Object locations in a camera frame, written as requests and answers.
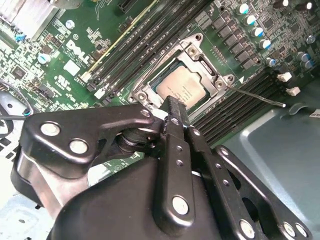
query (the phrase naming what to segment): metal rivet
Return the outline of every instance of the metal rivet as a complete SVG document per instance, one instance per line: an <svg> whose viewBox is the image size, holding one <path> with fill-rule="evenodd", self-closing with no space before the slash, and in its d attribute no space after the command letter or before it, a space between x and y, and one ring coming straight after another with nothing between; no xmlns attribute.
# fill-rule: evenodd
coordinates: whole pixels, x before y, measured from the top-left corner
<svg viewBox="0 0 320 240"><path fill-rule="evenodd" d="M195 135L200 136L200 132L197 129L193 129Z"/></svg>
<svg viewBox="0 0 320 240"><path fill-rule="evenodd" d="M145 116L145 117L147 117L147 118L150 118L150 113L149 113L147 110L143 109L143 110L141 110L140 113L141 113L143 116Z"/></svg>
<svg viewBox="0 0 320 240"><path fill-rule="evenodd" d="M73 140L70 142L69 147L75 154L84 154L88 150L88 145L81 140Z"/></svg>
<svg viewBox="0 0 320 240"><path fill-rule="evenodd" d="M175 118L172 118L171 122L173 122L175 125L179 125L179 121Z"/></svg>
<svg viewBox="0 0 320 240"><path fill-rule="evenodd" d="M220 150L221 150L221 152L222 152L224 155L226 155L226 156L229 155L229 152L228 152L227 149L225 149L224 147L220 148Z"/></svg>
<svg viewBox="0 0 320 240"><path fill-rule="evenodd" d="M291 236L291 237L295 237L296 236L296 232L294 230L294 228L287 222L283 223L283 227L285 229L285 231Z"/></svg>
<svg viewBox="0 0 320 240"><path fill-rule="evenodd" d="M307 232L306 232L306 230L304 229L303 226L301 226L299 223L296 223L295 227L296 227L296 229L298 229L299 233L302 234L302 236L304 236L305 238L308 237L308 234L307 234Z"/></svg>
<svg viewBox="0 0 320 240"><path fill-rule="evenodd" d="M41 132L47 136L56 136L60 133L60 127L53 123L45 123L40 127Z"/></svg>
<svg viewBox="0 0 320 240"><path fill-rule="evenodd" d="M174 210L180 215L186 215L189 211L188 203L179 196L172 199L172 206Z"/></svg>
<svg viewBox="0 0 320 240"><path fill-rule="evenodd" d="M184 162L183 161L181 161L181 160L177 160L177 161L175 161L175 163L179 166L179 167L182 167L183 165L184 165Z"/></svg>
<svg viewBox="0 0 320 240"><path fill-rule="evenodd" d="M224 185L226 185L227 187L229 187L229 182L228 182L227 180L224 179L222 182L223 182Z"/></svg>
<svg viewBox="0 0 320 240"><path fill-rule="evenodd" d="M179 152L182 152L182 150L183 150L183 148L182 148L182 146L176 146L176 149L179 151Z"/></svg>
<svg viewBox="0 0 320 240"><path fill-rule="evenodd" d="M253 227L250 225L250 223L248 223L246 220L241 219L240 227L241 227L243 233L249 239L254 239L255 238L255 231L254 231Z"/></svg>

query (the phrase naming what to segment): black metal bracket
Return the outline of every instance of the black metal bracket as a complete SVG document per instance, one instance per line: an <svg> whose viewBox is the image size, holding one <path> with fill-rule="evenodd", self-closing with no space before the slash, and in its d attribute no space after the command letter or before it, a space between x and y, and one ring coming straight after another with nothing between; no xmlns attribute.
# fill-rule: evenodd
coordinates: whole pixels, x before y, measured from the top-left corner
<svg viewBox="0 0 320 240"><path fill-rule="evenodd" d="M119 224L126 223L128 216L141 223L128 221L131 225L126 226L127 231L136 233L141 240L150 239L148 229L142 224L146 215L153 216L148 225L154 229L152 239L155 240L171 237L188 240L199 234L198 239L283 240L293 234L295 239L305 239L293 229L296 225L312 239L308 228L229 149L224 146L210 149L203 135L190 126L182 103L168 97L161 109L167 113L163 119L134 104L41 113L25 122L20 139L21 156L17 156L15 164L17 169L23 165L27 178L22 179L23 184L28 184L29 179L35 183L35 179L32 171L28 171L29 163L21 164L22 160L43 166L45 177L49 176L44 179L74 184L78 179L83 180L95 164L130 156L134 151L145 153L145 159L122 173L87 190L81 185L78 195L58 196L69 201L57 217L50 240L95 240L99 239L96 236L105 234L128 239L125 233L113 232L116 227L100 224L101 219L96 216L104 211L112 223L118 218ZM57 128L55 132L44 131L44 124ZM74 140L85 144L86 151L72 149ZM144 176L141 169L150 172ZM192 171L201 176L204 184L195 179ZM34 198L35 193L32 194L27 196ZM131 208L123 211L125 204ZM199 221L203 226L211 223L212 228L202 229ZM95 229L92 235L88 231L91 225Z"/></svg>

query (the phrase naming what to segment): microchip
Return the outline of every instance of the microchip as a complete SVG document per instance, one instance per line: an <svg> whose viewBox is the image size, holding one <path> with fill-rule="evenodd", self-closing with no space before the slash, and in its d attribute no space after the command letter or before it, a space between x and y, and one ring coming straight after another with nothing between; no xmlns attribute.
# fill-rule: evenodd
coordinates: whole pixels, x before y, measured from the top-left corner
<svg viewBox="0 0 320 240"><path fill-rule="evenodd" d="M223 19L226 19L226 18L229 17L229 13L228 13L227 11L224 11L224 12L221 14L221 17L222 17Z"/></svg>
<svg viewBox="0 0 320 240"><path fill-rule="evenodd" d="M230 22L228 22L228 26L231 27L233 25L236 25L235 20L231 20Z"/></svg>
<svg viewBox="0 0 320 240"><path fill-rule="evenodd" d="M221 31L219 31L219 35L222 38L225 38L226 36L229 36L231 33L232 33L232 31L231 31L230 27L228 27L228 26L225 26L224 28L222 28Z"/></svg>
<svg viewBox="0 0 320 240"><path fill-rule="evenodd" d="M299 29L300 29L300 26L298 23L295 23L290 27L290 30L293 34L295 34Z"/></svg>
<svg viewBox="0 0 320 240"><path fill-rule="evenodd" d="M228 47L231 47L233 44L237 42L237 38L235 37L235 35L231 35L224 42Z"/></svg>
<svg viewBox="0 0 320 240"><path fill-rule="evenodd" d="M292 62L293 59L294 59L294 57L292 55L289 55L284 60L286 63L290 63L290 62Z"/></svg>
<svg viewBox="0 0 320 240"><path fill-rule="evenodd" d="M53 51L53 49L47 45L44 45L42 48L41 48L41 52L44 53L44 54L51 54Z"/></svg>
<svg viewBox="0 0 320 240"><path fill-rule="evenodd" d="M269 18L268 20L264 21L263 25L266 29L269 29L272 27L272 25L274 24L274 21L272 21L271 18Z"/></svg>
<svg viewBox="0 0 320 240"><path fill-rule="evenodd" d="M179 66L155 90L163 99L173 96L183 102L187 109L190 109L206 96L200 80L201 77L197 73L190 72L185 66Z"/></svg>
<svg viewBox="0 0 320 240"><path fill-rule="evenodd" d="M59 40L57 40L54 45L55 45L57 48L59 48L59 47L62 45L62 42L60 42Z"/></svg>
<svg viewBox="0 0 320 240"><path fill-rule="evenodd" d="M96 46L96 49L97 49L98 51L100 51L100 50L102 49L102 45L99 44L98 46Z"/></svg>
<svg viewBox="0 0 320 240"><path fill-rule="evenodd" d="M215 29L220 29L220 28L222 28L224 25L225 25L225 20L223 20L221 17L218 17L213 23L212 23L212 25L213 25L213 27L215 28Z"/></svg>
<svg viewBox="0 0 320 240"><path fill-rule="evenodd" d="M16 66L12 71L12 75L15 79L21 80L26 75L26 72L21 67Z"/></svg>
<svg viewBox="0 0 320 240"><path fill-rule="evenodd" d="M233 54L238 54L238 53L240 53L243 49L244 49L244 47L243 47L240 43L237 43L233 48L231 48L231 52L232 52Z"/></svg>
<svg viewBox="0 0 320 240"><path fill-rule="evenodd" d="M251 68L253 65L255 65L254 61L252 61L251 59L243 62L241 64L241 66L245 69L245 70L248 70L249 68Z"/></svg>
<svg viewBox="0 0 320 240"><path fill-rule="evenodd" d="M246 51L240 53L235 59L237 59L240 63L247 60L249 58L249 54Z"/></svg>
<svg viewBox="0 0 320 240"><path fill-rule="evenodd" d="M93 57L94 60L98 61L101 58L102 53L98 51L94 51L93 53L91 53L91 56Z"/></svg>
<svg viewBox="0 0 320 240"><path fill-rule="evenodd" d="M51 42L52 42L53 44L55 44L57 41L58 41L58 39L57 39L56 37L53 37L53 38L51 39Z"/></svg>
<svg viewBox="0 0 320 240"><path fill-rule="evenodd" d="M278 50L274 51L270 55L273 59L278 59L280 57L280 52Z"/></svg>

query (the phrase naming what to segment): capacitor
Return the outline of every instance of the capacitor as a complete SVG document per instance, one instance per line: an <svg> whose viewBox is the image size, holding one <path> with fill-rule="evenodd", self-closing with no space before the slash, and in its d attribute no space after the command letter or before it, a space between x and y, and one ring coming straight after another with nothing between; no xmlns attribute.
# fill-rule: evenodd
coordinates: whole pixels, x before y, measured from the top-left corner
<svg viewBox="0 0 320 240"><path fill-rule="evenodd" d="M254 27L251 30L252 37L262 37L264 35L264 30L261 27Z"/></svg>
<svg viewBox="0 0 320 240"><path fill-rule="evenodd" d="M248 15L248 16L246 16L246 17L243 19L243 24L244 24L244 25L247 25L247 26L253 25L256 20L257 20L257 19L256 19L255 16L253 16L253 15Z"/></svg>
<svg viewBox="0 0 320 240"><path fill-rule="evenodd" d="M298 4L297 6L295 6L295 9L297 11L310 11L312 9L312 7L313 7L312 2L307 1L307 2L304 2L304 3Z"/></svg>
<svg viewBox="0 0 320 240"><path fill-rule="evenodd" d="M37 60L40 64L45 65L51 61L51 57L48 54L40 53Z"/></svg>
<svg viewBox="0 0 320 240"><path fill-rule="evenodd" d="M248 12L249 12L249 6L246 3L241 4L236 8L236 13L238 15L247 14Z"/></svg>
<svg viewBox="0 0 320 240"><path fill-rule="evenodd" d="M274 59L271 58L271 57L267 57L267 58L265 59L265 64L266 64L268 67L270 67L270 68L273 68L273 67L276 65L276 63L277 63L277 61L274 60Z"/></svg>
<svg viewBox="0 0 320 240"><path fill-rule="evenodd" d="M271 46L271 41L263 39L259 42L259 48L261 49L268 49Z"/></svg>
<svg viewBox="0 0 320 240"><path fill-rule="evenodd" d="M316 41L316 37L313 35L310 35L306 38L306 43L307 44L313 44Z"/></svg>
<svg viewBox="0 0 320 240"><path fill-rule="evenodd" d="M315 66L314 61L309 60L307 62L302 62L301 65L305 68L305 69L312 69Z"/></svg>
<svg viewBox="0 0 320 240"><path fill-rule="evenodd" d="M275 9L281 9L281 8L285 8L288 7L289 5L289 0L277 0L274 4L273 7Z"/></svg>
<svg viewBox="0 0 320 240"><path fill-rule="evenodd" d="M311 57L308 53L305 53L303 51L299 51L298 54L296 55L296 59L298 59L299 61L306 63L308 62Z"/></svg>
<svg viewBox="0 0 320 240"><path fill-rule="evenodd" d="M76 24L75 24L75 22L72 21L72 20L67 20L67 21L65 22L65 26L66 26L67 29L72 30L72 29L75 28Z"/></svg>

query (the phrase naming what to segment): green circuit board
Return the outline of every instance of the green circuit board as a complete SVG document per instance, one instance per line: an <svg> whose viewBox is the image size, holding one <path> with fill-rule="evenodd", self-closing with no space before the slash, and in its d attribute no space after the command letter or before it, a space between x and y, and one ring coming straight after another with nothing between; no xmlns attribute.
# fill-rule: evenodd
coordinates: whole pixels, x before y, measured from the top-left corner
<svg viewBox="0 0 320 240"><path fill-rule="evenodd" d="M183 39L198 33L203 35L200 47L212 65L222 75L233 74L237 86L241 85L240 79L244 83L249 82L263 71L267 57L286 63L300 79L305 79L303 83L312 80L313 75L301 66L296 58L297 53L308 53L316 64L320 60L320 10L295 11L293 6L300 2L298 0L292 1L292 7L282 10L274 9L270 2L263 0L248 3L249 14L257 18L250 26L243 23L245 15L236 14L240 4L236 0L140 0L126 13L119 10L120 2L85 0L77 9L61 9L36 41L16 41L17 32L0 21L0 78L21 89L36 111L51 112L105 105L103 99L95 94L106 85L100 84L89 91L88 81L83 76L95 65L100 66L105 61L112 63L114 52L124 54L124 57L110 71L110 79L114 76L115 79L126 80L108 106L128 104L128 95L135 80L155 63L160 50L174 43L176 38ZM166 4L172 5L172 9L165 12L167 18L149 32L150 37L159 35L154 45L158 51L153 55L143 51L135 55L137 52L134 49L124 52L126 49L121 48L122 44L130 41L130 36L144 23L162 14ZM182 17L172 19L175 16L171 15L171 10L181 10ZM223 21L222 26L216 25L219 18ZM66 27L68 21L74 23L73 29ZM240 32L245 38L240 51L249 53L252 60L250 67L244 67L248 59L238 59L237 53L231 51L234 44L232 47L227 45L230 35L228 32L222 33L225 26L233 33ZM169 27L175 35L168 40L165 37L162 39L161 31ZM272 43L270 48L259 49L261 39L251 36L253 27L264 30L264 37ZM315 36L317 40L306 43L308 36ZM41 64L39 54L49 55L50 61ZM150 61L141 64L146 57L150 57ZM203 111L198 118L206 114L207 111ZM115 160L109 167L116 172L119 166L125 167L140 158L138 154L127 160Z"/></svg>

